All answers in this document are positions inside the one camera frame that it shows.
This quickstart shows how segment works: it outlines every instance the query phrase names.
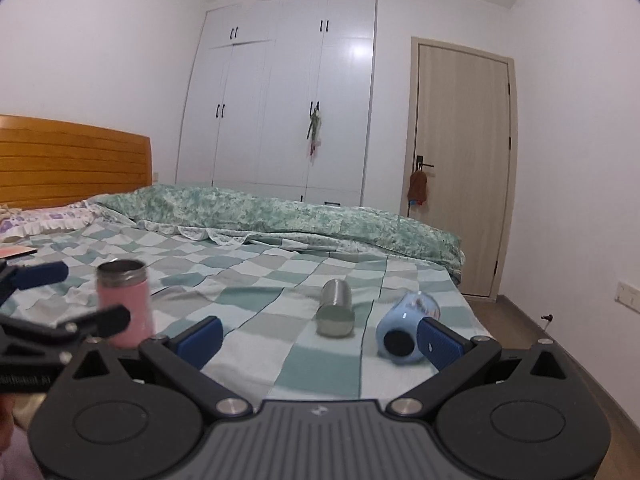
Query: headboard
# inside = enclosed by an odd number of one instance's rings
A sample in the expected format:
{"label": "headboard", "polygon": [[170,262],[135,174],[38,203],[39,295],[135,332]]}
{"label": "headboard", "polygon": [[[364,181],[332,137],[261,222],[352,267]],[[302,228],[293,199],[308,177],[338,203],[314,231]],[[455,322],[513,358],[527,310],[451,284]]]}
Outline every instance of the headboard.
{"label": "headboard", "polygon": [[150,185],[148,137],[0,115],[0,204],[54,207]]}

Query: green blanket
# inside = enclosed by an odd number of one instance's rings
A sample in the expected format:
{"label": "green blanket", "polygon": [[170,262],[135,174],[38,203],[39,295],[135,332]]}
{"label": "green blanket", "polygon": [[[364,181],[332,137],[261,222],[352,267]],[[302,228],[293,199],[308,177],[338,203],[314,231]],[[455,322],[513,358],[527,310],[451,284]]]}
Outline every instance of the green blanket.
{"label": "green blanket", "polygon": [[460,240],[411,218],[369,207],[333,207],[261,198],[215,187],[155,184],[131,193],[100,195],[92,202],[135,222],[287,236],[318,235],[379,248],[445,267],[459,283]]}

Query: blue bottle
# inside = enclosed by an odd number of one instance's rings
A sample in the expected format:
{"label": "blue bottle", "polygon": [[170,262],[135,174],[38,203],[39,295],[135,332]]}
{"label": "blue bottle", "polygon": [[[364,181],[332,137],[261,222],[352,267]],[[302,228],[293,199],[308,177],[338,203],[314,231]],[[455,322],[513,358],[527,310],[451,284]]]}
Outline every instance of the blue bottle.
{"label": "blue bottle", "polygon": [[385,314],[376,328],[378,355],[396,364],[424,359],[416,341],[418,323],[423,317],[440,319],[440,307],[429,294],[408,292]]}

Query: pillow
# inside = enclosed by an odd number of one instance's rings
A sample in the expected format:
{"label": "pillow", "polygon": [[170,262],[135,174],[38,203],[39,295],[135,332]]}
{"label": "pillow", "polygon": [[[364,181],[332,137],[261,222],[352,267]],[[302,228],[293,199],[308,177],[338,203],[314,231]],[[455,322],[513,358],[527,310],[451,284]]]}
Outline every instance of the pillow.
{"label": "pillow", "polygon": [[31,235],[75,231],[92,224],[100,208],[85,200],[62,207],[19,210],[0,205],[0,242]]}

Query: white wall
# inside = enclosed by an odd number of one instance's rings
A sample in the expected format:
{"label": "white wall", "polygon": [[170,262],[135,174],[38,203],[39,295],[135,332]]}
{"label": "white wall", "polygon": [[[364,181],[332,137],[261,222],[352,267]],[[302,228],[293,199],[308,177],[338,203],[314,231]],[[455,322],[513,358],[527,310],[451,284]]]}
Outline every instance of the white wall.
{"label": "white wall", "polygon": [[149,136],[174,182],[203,0],[2,0],[0,113]]}
{"label": "white wall", "polygon": [[[219,0],[209,9],[255,0]],[[508,55],[509,11],[479,0],[378,0],[363,205],[399,212],[409,118],[411,37]]]}
{"label": "white wall", "polygon": [[518,174],[500,292],[640,424],[640,2],[518,0]]}

